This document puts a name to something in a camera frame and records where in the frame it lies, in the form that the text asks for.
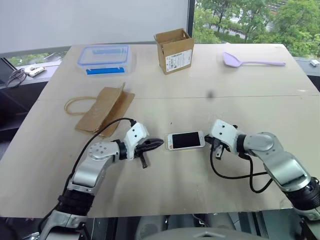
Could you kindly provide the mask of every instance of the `phone screen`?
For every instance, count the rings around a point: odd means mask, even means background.
[[[173,134],[172,142],[174,149],[188,148],[200,146],[198,132],[188,132],[181,134]]]

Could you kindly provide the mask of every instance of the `barcode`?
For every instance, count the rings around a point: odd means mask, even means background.
[[[167,72],[182,68],[191,61],[192,50],[179,52],[170,56],[165,57],[166,70]]]

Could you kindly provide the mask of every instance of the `plastic container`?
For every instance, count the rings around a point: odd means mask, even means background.
[[[87,75],[127,74],[132,64],[130,46],[87,46],[82,50],[77,64]]]

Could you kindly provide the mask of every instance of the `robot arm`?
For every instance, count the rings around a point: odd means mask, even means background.
[[[58,198],[58,205],[51,212],[40,234],[39,240],[61,239],[61,231],[72,230],[70,239],[78,239],[79,233],[85,227],[88,212],[99,191],[107,169],[119,160],[141,158],[142,167],[147,164],[143,152],[153,150],[163,144],[162,139],[147,139],[149,135],[145,126],[137,122],[127,133],[124,142],[100,141],[87,149],[85,160],[78,166],[68,182],[64,193]]]
[[[221,159],[224,149],[233,154],[258,157],[266,172],[291,201],[299,215],[309,220],[320,220],[320,185],[311,177],[301,162],[284,151],[277,137],[269,132],[246,135],[222,120],[217,120],[211,131],[215,157]]]

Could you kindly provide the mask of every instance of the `window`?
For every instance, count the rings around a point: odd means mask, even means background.
[[[196,0],[198,44],[279,43],[296,57],[320,57],[318,0]]]
[[[67,51],[44,52],[40,54],[28,54],[21,56],[7,57],[6,59],[15,67],[21,67],[32,64],[42,64],[48,62],[60,62]]]

